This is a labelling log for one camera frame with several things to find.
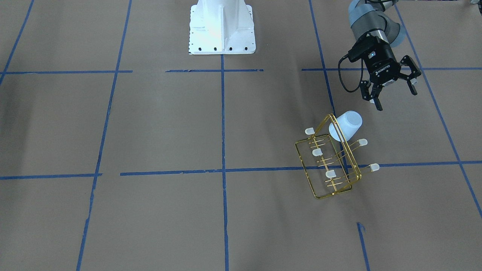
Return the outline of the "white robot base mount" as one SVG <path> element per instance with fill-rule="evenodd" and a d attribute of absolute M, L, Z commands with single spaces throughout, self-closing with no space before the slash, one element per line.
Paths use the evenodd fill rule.
<path fill-rule="evenodd" d="M 199 0 L 189 14 L 190 55 L 255 53 L 253 9 L 244 0 Z"/>

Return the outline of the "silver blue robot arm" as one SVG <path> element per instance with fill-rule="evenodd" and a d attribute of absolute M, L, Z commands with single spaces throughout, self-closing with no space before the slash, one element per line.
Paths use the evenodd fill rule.
<path fill-rule="evenodd" d="M 345 56 L 351 63 L 362 61 L 369 79 L 361 80 L 363 100 L 372 102 L 381 111 L 379 95 L 384 87 L 398 79 L 407 82 L 412 95 L 417 95 L 415 84 L 422 74 L 413 58 L 405 55 L 397 60 L 392 49 L 400 45 L 406 29 L 389 18 L 385 11 L 396 4 L 395 0 L 353 0 L 348 7 L 348 20 L 355 44 Z"/>

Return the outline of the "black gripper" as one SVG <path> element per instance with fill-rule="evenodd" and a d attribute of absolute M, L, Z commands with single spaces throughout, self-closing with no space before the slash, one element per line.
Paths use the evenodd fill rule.
<path fill-rule="evenodd" d="M 361 59 L 367 67 L 370 81 L 363 80 L 359 83 L 363 100 L 372 101 L 376 109 L 382 111 L 383 107 L 379 100 L 382 85 L 392 80 L 396 81 L 397 76 L 406 82 L 413 96 L 418 94 L 415 85 L 422 72 L 412 57 L 405 55 L 398 64 L 390 44 L 376 36 L 367 36 L 363 40 L 363 45 L 365 47 Z M 402 66 L 410 68 L 410 73 L 402 73 Z"/>

